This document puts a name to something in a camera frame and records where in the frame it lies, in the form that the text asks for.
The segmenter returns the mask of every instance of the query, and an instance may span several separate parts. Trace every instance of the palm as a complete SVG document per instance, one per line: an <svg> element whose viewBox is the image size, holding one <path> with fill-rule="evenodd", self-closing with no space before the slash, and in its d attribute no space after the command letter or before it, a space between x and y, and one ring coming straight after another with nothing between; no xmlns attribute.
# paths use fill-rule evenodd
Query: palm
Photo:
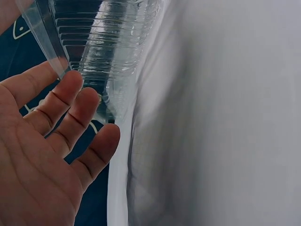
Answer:
<svg viewBox="0 0 301 226"><path fill-rule="evenodd" d="M0 225L73 225L84 191L118 145L118 127L105 126L84 154L67 164L63 158L87 128L98 95L92 89L77 95L82 80L70 72L41 106L22 117L19 108L53 80L54 72L42 64L0 83ZM31 89L25 94L26 83ZM44 138L66 110L61 125Z"/></svg>

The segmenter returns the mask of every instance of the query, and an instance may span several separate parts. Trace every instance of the hand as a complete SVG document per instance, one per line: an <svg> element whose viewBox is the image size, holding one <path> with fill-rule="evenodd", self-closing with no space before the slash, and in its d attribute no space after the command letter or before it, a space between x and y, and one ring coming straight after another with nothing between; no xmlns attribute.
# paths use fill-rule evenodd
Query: hand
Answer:
<svg viewBox="0 0 301 226"><path fill-rule="evenodd" d="M99 102L93 89L81 90L82 77L75 71L33 112L21 116L19 109L56 79L49 64L42 63L0 82L0 226L74 225L83 193L118 146L119 129L109 124L82 156L71 165L64 161Z"/></svg>

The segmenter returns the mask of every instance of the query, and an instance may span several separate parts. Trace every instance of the white pattern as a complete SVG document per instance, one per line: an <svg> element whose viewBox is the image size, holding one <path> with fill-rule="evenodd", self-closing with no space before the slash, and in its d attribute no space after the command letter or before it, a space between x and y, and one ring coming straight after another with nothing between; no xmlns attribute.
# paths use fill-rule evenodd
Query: white pattern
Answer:
<svg viewBox="0 0 301 226"><path fill-rule="evenodd" d="M17 21L14 22L14 28L13 28L13 37L14 37L14 40L17 40L17 39L23 37L24 35L26 35L26 34L28 34L30 32L30 30L28 29L24 33L16 36L16 23L17 23Z"/></svg>

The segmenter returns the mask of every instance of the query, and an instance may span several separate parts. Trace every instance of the white fabric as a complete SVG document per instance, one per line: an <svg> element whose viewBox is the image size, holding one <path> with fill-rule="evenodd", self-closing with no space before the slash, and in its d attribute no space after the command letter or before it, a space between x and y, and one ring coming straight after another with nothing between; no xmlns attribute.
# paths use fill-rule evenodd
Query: white fabric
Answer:
<svg viewBox="0 0 301 226"><path fill-rule="evenodd" d="M189 118L180 118L187 133L182 137L175 133L174 140L182 139L186 157L179 167L197 168L193 188L186 186L189 176L181 180L181 172L175 175L178 196L194 197L186 203L191 212L185 216L190 219L185 226L299 226L300 1L187 0L186 4L179 35L190 39L186 44L193 82L187 89L193 97L186 101L193 105ZM164 61L166 55L157 58ZM154 68L161 90L165 69ZM149 97L150 90L142 90L141 95ZM141 108L149 106L145 101ZM149 116L141 120L145 126ZM177 112L170 115L159 129L172 126L181 131L183 123L177 116ZM122 145L118 152L127 149ZM127 159L124 154L117 162L119 156L110 168L109 226L127 225Z"/></svg>

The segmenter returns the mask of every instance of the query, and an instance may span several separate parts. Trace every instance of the plastic bottle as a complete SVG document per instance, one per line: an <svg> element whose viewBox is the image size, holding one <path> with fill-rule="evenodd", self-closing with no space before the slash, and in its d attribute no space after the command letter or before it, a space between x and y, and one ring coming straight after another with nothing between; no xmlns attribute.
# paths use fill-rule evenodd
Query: plastic bottle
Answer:
<svg viewBox="0 0 301 226"><path fill-rule="evenodd" d="M161 0L35 0L29 8L16 1L60 77L78 70L84 87L99 93L96 118L108 123L122 117L129 77Z"/></svg>

